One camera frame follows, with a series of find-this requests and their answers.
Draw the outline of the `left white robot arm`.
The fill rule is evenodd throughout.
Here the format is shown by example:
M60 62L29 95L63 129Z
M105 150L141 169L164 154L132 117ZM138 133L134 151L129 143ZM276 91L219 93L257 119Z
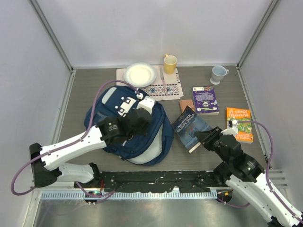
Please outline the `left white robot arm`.
M100 185L101 177L91 164L67 167L66 162L96 149L121 144L136 135L146 135L152 121L152 110L142 107L125 116L107 117L82 134L57 144L29 147L34 186L42 188L55 183L59 177L74 176L89 188Z

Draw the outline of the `navy blue student backpack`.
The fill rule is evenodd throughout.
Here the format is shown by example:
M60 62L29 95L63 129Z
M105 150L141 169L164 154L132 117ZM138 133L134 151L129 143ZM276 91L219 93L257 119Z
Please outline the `navy blue student backpack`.
M106 117L119 117L136 109L140 99L127 86L112 86L96 101L93 125ZM152 166L161 162L168 154L174 140L174 130L164 107L156 102L152 110L151 125L146 135L136 135L131 140L107 146L104 151L119 156L135 165Z

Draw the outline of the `blue Nineteen Eighty-Four book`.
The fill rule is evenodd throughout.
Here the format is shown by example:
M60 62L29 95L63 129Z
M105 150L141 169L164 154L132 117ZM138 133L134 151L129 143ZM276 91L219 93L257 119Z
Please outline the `blue Nineteen Eighty-Four book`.
M172 127L189 153L192 153L201 145L195 136L195 132L204 132L212 129L212 127L200 118L189 106L187 106L179 118L173 122Z

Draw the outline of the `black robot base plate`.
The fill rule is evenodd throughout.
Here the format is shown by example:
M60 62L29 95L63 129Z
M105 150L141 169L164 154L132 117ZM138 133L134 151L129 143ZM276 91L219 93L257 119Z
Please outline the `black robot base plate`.
M164 193L175 187L181 193L209 192L211 188L227 187L221 176L207 171L102 172L80 185L87 190L98 188L106 192L127 193Z

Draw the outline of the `orange treehouse paperback book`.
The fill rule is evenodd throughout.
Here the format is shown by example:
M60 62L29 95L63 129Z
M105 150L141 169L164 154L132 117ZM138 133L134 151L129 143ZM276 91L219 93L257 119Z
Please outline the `orange treehouse paperback book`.
M229 128L229 121L237 120L237 134L235 138L238 142L251 144L253 140L251 114L249 109L226 108L226 122Z

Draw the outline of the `purple paperback book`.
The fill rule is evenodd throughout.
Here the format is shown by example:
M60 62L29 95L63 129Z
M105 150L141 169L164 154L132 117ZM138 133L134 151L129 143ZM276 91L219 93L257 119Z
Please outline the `purple paperback book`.
M192 87L192 94L196 114L219 114L218 103L213 86Z

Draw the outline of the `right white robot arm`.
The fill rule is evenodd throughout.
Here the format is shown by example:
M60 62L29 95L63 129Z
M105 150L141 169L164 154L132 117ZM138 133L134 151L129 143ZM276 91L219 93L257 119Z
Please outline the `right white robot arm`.
M241 144L231 134L216 127L197 131L195 136L205 149L222 160L214 170L214 182L229 186L254 207L270 227L301 227L303 213L293 206L275 187L256 159L243 152Z

